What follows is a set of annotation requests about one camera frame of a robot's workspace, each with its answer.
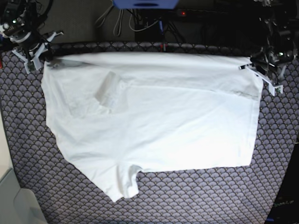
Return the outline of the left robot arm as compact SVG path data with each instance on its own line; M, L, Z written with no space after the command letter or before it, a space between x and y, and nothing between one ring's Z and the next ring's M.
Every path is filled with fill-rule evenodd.
M299 56L299 2L250 0L245 8L253 13L256 20L253 33L260 42L259 50L250 56L250 63L239 69L261 78L273 96L282 94L286 67Z

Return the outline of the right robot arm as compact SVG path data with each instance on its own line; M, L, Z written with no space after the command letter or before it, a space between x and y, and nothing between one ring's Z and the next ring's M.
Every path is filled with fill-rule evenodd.
M43 5L37 0L0 2L0 50L12 51L28 74L41 69L41 59L52 60L52 41L64 34L62 30L40 33L52 5L50 0L43 13L39 13Z

